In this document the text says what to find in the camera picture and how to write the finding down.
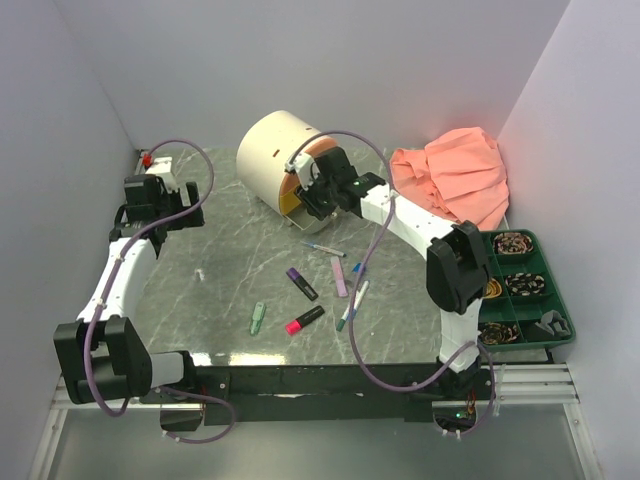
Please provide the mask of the round cream drawer cabinet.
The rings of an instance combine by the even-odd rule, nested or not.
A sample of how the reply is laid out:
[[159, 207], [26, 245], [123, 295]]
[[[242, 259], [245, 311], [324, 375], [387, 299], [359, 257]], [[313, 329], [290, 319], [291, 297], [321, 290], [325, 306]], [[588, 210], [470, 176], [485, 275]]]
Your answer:
[[311, 234], [325, 228], [329, 220], [318, 220], [307, 213], [295, 195], [299, 179], [285, 171], [285, 163], [300, 145], [313, 157], [338, 145], [330, 136], [307, 141], [318, 132], [285, 110], [275, 111], [249, 129], [236, 155], [237, 176], [244, 186], [290, 224]]

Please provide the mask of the green utility knife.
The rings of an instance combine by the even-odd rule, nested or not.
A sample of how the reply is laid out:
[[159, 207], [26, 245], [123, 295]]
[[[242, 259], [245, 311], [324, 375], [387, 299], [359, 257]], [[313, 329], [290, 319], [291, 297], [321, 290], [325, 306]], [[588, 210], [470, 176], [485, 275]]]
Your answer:
[[265, 313], [266, 304], [264, 302], [257, 302], [254, 306], [249, 326], [249, 333], [251, 336], [256, 336], [259, 333]]

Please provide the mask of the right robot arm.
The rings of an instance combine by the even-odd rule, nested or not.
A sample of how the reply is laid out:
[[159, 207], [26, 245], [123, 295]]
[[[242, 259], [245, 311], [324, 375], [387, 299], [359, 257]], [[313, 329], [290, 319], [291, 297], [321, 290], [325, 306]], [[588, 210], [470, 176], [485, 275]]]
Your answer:
[[350, 212], [387, 230], [426, 262], [426, 289], [441, 312], [438, 374], [441, 392], [460, 398], [473, 386], [479, 314], [489, 283], [490, 261], [478, 227], [438, 217], [397, 193], [380, 176], [358, 174], [345, 151], [333, 147], [314, 157], [299, 153], [286, 163], [300, 186], [296, 196], [323, 220], [335, 210]]

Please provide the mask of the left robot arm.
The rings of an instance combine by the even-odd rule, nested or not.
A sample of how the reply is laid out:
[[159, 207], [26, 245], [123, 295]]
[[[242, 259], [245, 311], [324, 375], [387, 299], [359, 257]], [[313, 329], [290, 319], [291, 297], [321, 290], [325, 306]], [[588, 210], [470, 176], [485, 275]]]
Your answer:
[[201, 227], [204, 215], [196, 183], [182, 201], [171, 173], [130, 176], [125, 201], [109, 233], [106, 266], [76, 321], [57, 326], [53, 342], [70, 400], [129, 400], [163, 387], [176, 401], [193, 399], [200, 388], [186, 351], [151, 354], [137, 334], [133, 317], [144, 287], [171, 231]]

